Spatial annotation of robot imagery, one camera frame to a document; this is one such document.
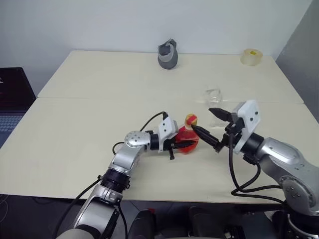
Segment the translucent tape roll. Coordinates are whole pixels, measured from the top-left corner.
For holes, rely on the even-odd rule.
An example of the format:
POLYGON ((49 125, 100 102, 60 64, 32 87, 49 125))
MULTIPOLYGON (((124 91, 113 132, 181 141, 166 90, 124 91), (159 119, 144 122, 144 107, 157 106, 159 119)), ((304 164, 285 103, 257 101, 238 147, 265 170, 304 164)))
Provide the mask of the translucent tape roll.
POLYGON ((258 65, 263 57, 263 53, 257 49, 248 48, 243 51, 243 54, 240 57, 242 64, 247 66, 256 66, 258 65))

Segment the clear bottle with red label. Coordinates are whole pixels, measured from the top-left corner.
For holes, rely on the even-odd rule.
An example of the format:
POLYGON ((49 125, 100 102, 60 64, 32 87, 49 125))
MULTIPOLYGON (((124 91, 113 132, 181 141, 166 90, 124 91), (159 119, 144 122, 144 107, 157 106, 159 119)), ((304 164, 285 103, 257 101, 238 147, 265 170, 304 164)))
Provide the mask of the clear bottle with red label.
POLYGON ((188 114, 185 118, 184 126, 179 129, 175 139, 176 142, 193 141, 194 144, 178 149, 180 153, 189 154, 193 152, 199 142, 198 135, 193 131, 192 125, 197 125, 197 116, 195 114, 188 114))

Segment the dark rounded shape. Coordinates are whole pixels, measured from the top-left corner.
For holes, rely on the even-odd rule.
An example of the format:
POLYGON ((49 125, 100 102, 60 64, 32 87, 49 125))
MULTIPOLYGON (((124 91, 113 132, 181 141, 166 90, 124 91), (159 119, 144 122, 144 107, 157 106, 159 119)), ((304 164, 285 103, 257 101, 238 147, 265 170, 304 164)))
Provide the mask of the dark rounded shape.
POLYGON ((190 207, 188 218, 191 236, 225 239, 224 228, 209 211, 200 207, 190 207))
POLYGON ((148 208, 136 215, 128 232, 128 239, 155 239, 156 231, 155 210, 148 208))

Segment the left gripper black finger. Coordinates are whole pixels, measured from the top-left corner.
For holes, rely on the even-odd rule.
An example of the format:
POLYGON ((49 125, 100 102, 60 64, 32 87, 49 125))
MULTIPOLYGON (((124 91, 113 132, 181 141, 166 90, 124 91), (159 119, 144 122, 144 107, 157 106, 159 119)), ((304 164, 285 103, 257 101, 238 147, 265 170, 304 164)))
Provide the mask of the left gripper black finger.
POLYGON ((175 142, 175 149, 194 150, 197 146, 197 140, 183 140, 175 142))

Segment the dark open laptop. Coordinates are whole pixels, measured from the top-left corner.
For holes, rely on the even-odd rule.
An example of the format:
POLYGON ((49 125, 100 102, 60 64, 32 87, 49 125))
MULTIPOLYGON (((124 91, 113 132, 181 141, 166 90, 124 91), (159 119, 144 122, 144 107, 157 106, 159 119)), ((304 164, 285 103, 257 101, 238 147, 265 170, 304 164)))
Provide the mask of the dark open laptop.
POLYGON ((0 68, 0 148, 35 100, 23 68, 0 68))

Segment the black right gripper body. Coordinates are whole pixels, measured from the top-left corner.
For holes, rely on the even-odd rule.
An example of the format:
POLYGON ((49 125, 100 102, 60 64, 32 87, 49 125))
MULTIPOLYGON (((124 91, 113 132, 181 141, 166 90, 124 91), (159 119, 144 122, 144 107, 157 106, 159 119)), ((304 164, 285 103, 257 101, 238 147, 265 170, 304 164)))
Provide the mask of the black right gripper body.
POLYGON ((235 123, 230 123, 225 128, 222 140, 215 146, 215 151, 219 153, 223 147, 232 147, 232 149, 234 149, 239 139, 242 137, 242 129, 244 126, 244 121, 242 119, 238 119, 235 123))

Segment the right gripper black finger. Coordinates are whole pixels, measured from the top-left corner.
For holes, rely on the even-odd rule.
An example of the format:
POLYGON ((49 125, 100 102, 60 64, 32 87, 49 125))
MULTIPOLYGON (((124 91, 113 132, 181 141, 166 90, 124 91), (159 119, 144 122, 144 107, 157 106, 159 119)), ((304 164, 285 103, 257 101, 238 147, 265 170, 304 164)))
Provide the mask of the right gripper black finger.
POLYGON ((219 140, 216 137, 212 136, 210 132, 204 129, 203 127, 192 125, 191 128, 200 139, 202 139, 207 144, 211 145, 214 149, 216 149, 220 144, 219 140))
POLYGON ((228 112, 221 108, 209 108, 208 109, 213 115, 215 115, 218 119, 233 123, 232 113, 228 112))

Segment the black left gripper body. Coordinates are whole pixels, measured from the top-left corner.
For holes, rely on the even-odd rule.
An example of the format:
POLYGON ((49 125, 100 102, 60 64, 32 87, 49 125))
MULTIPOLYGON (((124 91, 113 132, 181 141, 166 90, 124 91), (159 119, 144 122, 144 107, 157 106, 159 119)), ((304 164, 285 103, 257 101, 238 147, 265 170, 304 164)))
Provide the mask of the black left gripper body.
POLYGON ((173 149, 175 149, 175 143, 176 143, 175 138, 167 139, 164 141, 164 151, 168 151, 170 160, 175 159, 174 153, 173 153, 173 149))

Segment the grey moulded plastic object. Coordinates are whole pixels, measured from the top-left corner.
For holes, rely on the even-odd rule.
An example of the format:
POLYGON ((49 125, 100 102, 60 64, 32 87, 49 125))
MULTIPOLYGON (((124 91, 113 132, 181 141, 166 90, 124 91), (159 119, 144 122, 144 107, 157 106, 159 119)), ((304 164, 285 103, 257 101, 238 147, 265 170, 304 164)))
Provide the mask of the grey moulded plastic object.
POLYGON ((167 70, 174 68, 178 62, 177 42, 169 39, 165 43, 158 46, 158 63, 167 70))

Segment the clear wine glass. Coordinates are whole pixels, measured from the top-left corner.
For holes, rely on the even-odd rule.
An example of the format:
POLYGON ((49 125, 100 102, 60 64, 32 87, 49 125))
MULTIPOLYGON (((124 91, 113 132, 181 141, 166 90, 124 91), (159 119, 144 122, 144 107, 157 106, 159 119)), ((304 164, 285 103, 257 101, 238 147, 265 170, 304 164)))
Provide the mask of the clear wine glass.
MULTIPOLYGON (((203 94, 205 104, 208 108, 220 108, 222 105, 222 93, 219 88, 208 89, 203 94)), ((220 120, 215 115, 212 115, 210 127, 225 127, 227 124, 225 121, 220 120)))

